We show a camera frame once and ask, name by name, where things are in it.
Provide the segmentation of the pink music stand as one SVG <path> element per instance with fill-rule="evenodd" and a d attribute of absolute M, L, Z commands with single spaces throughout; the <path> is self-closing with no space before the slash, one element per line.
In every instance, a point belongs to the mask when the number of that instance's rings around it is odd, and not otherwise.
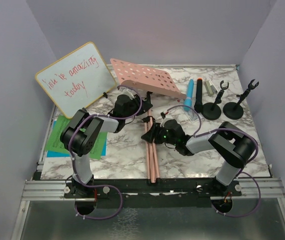
<path fill-rule="evenodd" d="M 170 74 L 164 70 L 116 58 L 111 58 L 110 63 L 121 85 L 177 99 L 184 100 L 187 98 L 187 95 L 178 89 Z M 155 184 L 160 180 L 156 144 L 146 142 L 145 145 L 147 178 L 150 183 Z"/>

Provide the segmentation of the blue toy microphone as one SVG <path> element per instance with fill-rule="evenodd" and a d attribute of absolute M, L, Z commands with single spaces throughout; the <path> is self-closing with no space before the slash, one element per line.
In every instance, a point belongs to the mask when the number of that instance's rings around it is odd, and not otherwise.
<path fill-rule="evenodd" d="M 194 91 L 194 80 L 190 79 L 188 86 L 187 86 L 187 91 L 186 91 L 186 99 L 184 100 L 184 105 L 191 107 L 192 106 L 192 96 L 193 96 L 193 91 Z"/>

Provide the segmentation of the black microphone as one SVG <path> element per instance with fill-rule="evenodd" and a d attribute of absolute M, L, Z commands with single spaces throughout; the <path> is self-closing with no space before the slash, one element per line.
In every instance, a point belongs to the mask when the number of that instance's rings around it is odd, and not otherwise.
<path fill-rule="evenodd" d="M 195 92 L 195 104 L 194 104 L 194 110 L 197 113 L 202 113 L 203 111 L 203 79 L 198 78 L 196 80 L 196 92 Z"/>

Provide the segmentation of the black mic stand front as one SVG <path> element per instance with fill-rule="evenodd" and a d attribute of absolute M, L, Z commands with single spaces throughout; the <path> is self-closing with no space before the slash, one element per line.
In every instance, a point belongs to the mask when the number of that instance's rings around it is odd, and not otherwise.
<path fill-rule="evenodd" d="M 227 118 L 232 120 L 238 120 L 242 118 L 244 110 L 241 107 L 241 103 L 246 99 L 251 90 L 254 90 L 259 85 L 259 82 L 253 85 L 254 81 L 255 79 L 252 79 L 248 84 L 247 89 L 242 94 L 237 95 L 237 97 L 239 97 L 238 102 L 228 102 L 224 105 L 223 113 Z"/>

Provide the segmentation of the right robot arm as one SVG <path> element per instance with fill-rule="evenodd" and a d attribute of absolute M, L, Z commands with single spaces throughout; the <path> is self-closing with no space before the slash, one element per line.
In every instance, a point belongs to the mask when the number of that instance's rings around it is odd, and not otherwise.
<path fill-rule="evenodd" d="M 224 159 L 212 183 L 213 192 L 219 196 L 230 190 L 231 182 L 259 151 L 258 143 L 253 137 L 228 121 L 216 129 L 193 136 L 186 134 L 175 119 L 164 120 L 153 124 L 141 139 L 150 144 L 170 144 L 182 156 L 216 150 Z"/>

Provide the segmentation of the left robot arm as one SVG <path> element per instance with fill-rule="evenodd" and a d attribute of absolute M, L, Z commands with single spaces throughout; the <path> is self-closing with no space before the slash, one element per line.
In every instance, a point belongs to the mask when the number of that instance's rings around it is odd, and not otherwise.
<path fill-rule="evenodd" d="M 75 191 L 81 197 L 88 197 L 97 188 L 110 188 L 120 194 L 120 190 L 112 185 L 94 185 L 94 174 L 91 170 L 90 151 L 98 142 L 102 133 L 119 133 L 128 120 L 145 114 L 153 107 L 151 92 L 148 91 L 144 99 L 139 94 L 130 95 L 123 93 L 118 95 L 113 109 L 107 115 L 89 114 L 82 108 L 72 117 L 70 122 L 60 134 L 60 142 L 68 151 L 73 173 L 68 178 L 71 183 L 65 184 L 64 192 Z"/>

